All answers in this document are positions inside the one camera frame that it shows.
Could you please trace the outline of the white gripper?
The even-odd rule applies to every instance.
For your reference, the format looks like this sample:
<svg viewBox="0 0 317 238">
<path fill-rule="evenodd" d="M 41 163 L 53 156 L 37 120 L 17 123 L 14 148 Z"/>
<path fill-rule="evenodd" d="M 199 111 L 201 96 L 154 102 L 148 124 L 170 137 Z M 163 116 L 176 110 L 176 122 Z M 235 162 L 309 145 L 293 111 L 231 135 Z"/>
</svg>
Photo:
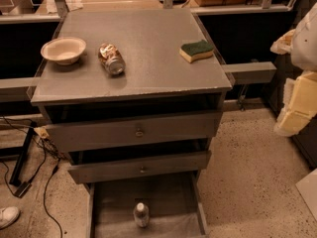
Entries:
<svg viewBox="0 0 317 238">
<path fill-rule="evenodd" d="M 304 129 L 317 114 L 317 3 L 297 24 L 270 47 L 278 55 L 289 54 L 295 66 L 304 71 L 296 79 L 288 78 L 283 89 L 281 109 L 274 132 L 291 137 Z"/>
</svg>

